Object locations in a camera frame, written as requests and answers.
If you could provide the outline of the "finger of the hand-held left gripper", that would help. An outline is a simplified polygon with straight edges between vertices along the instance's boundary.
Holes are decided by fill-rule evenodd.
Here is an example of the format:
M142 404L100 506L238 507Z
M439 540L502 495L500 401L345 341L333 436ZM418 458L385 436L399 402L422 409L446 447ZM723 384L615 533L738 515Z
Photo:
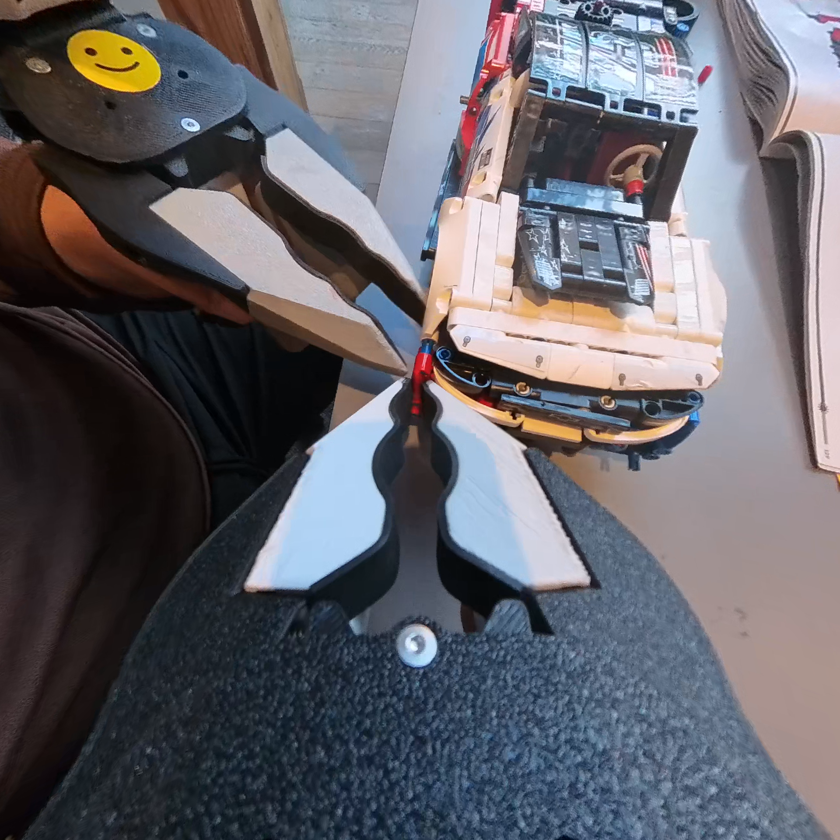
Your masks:
M328 273L348 277L342 290L355 300L377 287L416 323L427 294L371 200L291 129L265 141L261 195L304 255Z
M368 368L405 376L382 326L229 192L177 188L150 210L244 282L248 313L268 328Z

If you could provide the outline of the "person's left hand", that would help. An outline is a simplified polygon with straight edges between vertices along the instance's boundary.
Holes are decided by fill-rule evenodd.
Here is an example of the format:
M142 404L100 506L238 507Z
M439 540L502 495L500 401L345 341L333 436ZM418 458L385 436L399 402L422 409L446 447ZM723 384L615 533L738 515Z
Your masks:
M253 320L221 292L162 275L118 252L99 234L81 207L54 186L45 189L39 215L45 237L58 259L101 290L143 301L177 298L208 317L235 324Z

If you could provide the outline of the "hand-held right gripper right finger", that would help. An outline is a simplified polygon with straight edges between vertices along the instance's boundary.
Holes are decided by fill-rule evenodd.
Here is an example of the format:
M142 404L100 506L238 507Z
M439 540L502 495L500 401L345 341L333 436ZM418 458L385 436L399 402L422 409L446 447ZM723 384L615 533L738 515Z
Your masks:
M592 575L516 438L441 385L425 385L437 504L437 570L446 590L489 617L516 600L588 589Z

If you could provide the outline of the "grey desk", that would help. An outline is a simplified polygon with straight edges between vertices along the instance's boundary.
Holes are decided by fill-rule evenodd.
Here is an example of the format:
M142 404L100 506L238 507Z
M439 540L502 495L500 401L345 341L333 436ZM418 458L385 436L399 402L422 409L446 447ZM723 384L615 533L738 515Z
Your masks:
M728 294L724 372L698 432L628 471L624 458L555 462L647 546L718 651L769 752L838 838L838 485L812 469L802 392L802 294L784 248L796 244L795 173L762 161L716 2L698 2L689 45L700 67L700 131L682 182L688 230L710 241ZM489 2L418 2L377 208L417 261L485 32ZM753 386L770 398L746 419ZM417 432L395 484L403 543L373 632L410 614L460 629L434 560L440 482Z

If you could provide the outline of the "red beam assembly blue pins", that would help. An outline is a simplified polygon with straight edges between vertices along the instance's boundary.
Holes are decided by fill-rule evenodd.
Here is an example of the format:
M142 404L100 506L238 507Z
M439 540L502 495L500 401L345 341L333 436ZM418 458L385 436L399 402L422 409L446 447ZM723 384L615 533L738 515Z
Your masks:
M420 417L423 411L424 386L434 376L434 347L433 339L422 339L415 356L412 383L411 415Z

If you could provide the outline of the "person's left forearm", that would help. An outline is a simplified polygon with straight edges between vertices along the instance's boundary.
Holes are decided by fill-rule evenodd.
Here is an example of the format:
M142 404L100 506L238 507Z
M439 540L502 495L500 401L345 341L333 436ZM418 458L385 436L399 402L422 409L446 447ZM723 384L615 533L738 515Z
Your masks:
M49 245L40 210L44 176L28 147L1 139L1 300L23 307L77 301L74 276Z

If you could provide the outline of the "toy race car model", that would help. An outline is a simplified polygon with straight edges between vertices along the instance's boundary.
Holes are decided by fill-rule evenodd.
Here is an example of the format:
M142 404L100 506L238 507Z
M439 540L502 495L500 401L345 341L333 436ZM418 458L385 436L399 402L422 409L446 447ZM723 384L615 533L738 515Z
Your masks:
M699 92L677 23L673 2L493 2L422 253L428 382L633 470L697 429L723 362L726 293L676 201Z

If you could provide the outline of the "wooden plank furniture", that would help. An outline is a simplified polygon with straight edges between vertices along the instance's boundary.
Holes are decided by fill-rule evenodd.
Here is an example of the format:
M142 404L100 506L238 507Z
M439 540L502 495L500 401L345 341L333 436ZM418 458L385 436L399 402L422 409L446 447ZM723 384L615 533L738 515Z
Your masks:
M200 35L308 110L279 1L160 1L159 6L168 20Z

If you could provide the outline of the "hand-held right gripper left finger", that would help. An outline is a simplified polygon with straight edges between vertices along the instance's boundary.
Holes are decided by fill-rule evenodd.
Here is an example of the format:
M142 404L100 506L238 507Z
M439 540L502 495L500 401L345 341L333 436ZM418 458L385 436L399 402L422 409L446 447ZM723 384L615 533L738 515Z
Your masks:
M396 581L392 484L404 464L405 381L396 381L310 447L245 580L358 616Z

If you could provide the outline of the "open instruction booklet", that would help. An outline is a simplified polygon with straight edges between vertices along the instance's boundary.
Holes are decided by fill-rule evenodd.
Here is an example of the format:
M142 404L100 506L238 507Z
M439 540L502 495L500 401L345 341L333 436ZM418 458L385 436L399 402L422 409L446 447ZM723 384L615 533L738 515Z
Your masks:
M791 161L815 467L839 471L839 2L718 2L759 155Z

